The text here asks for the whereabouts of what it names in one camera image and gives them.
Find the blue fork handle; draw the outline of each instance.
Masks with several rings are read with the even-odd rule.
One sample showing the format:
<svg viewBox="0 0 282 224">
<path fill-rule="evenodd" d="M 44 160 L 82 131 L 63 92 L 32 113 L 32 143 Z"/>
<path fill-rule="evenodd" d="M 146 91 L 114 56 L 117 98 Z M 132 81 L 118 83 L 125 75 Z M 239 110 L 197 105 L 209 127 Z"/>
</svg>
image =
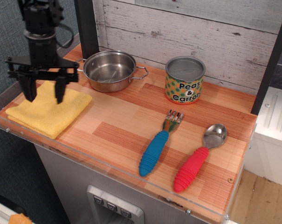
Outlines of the blue fork handle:
<svg viewBox="0 0 282 224">
<path fill-rule="evenodd" d="M 139 165 L 140 176 L 146 176 L 153 170 L 168 138 L 169 133 L 167 131 L 161 131 L 155 135 L 141 158 Z"/>
</svg>

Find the control panel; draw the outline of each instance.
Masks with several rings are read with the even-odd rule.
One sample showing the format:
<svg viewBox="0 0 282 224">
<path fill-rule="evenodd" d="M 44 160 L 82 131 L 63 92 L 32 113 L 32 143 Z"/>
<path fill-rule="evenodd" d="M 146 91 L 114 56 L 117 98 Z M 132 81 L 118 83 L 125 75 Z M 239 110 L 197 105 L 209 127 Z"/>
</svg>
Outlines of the control panel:
<svg viewBox="0 0 282 224">
<path fill-rule="evenodd" d="M 139 207 L 92 185 L 88 186 L 87 195 L 96 224 L 116 220 L 119 224 L 144 224 L 144 212 Z"/>
</svg>

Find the fork tines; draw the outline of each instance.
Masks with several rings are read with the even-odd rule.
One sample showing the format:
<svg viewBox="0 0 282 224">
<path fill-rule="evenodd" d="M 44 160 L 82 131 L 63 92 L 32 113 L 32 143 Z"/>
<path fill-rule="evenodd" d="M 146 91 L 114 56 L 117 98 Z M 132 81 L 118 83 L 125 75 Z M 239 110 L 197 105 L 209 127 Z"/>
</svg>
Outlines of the fork tines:
<svg viewBox="0 0 282 224">
<path fill-rule="evenodd" d="M 173 111 L 172 113 L 172 109 L 168 112 L 167 116 L 165 119 L 167 120 L 172 120 L 174 122 L 177 122 L 178 124 L 181 123 L 182 117 L 183 117 L 183 113 L 178 112 L 177 115 L 175 116 L 176 111 Z"/>
</svg>

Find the white wooden wall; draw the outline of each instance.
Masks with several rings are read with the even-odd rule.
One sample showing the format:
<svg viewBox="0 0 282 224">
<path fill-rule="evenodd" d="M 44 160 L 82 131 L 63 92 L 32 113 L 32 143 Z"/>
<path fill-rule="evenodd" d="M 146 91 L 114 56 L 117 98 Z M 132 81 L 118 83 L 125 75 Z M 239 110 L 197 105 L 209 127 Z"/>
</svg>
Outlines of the white wooden wall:
<svg viewBox="0 0 282 224">
<path fill-rule="evenodd" d="M 205 81 L 257 94 L 282 23 L 282 0 L 93 0 L 100 50 L 165 69 L 206 65 Z"/>
</svg>

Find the stainless steel pot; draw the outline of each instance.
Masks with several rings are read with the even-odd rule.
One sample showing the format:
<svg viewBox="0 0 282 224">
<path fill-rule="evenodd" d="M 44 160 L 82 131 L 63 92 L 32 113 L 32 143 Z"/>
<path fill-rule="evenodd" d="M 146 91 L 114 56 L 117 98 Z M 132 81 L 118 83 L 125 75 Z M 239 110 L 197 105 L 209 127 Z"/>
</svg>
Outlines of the stainless steel pot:
<svg viewBox="0 0 282 224">
<path fill-rule="evenodd" d="M 145 67 L 136 66 L 136 61 L 131 55 L 122 51 L 102 51 L 83 60 L 85 61 L 83 72 L 91 87 L 99 92 L 123 90 L 134 79 L 142 79 L 149 74 Z M 142 77 L 134 77 L 136 68 L 145 69 L 146 74 Z"/>
</svg>

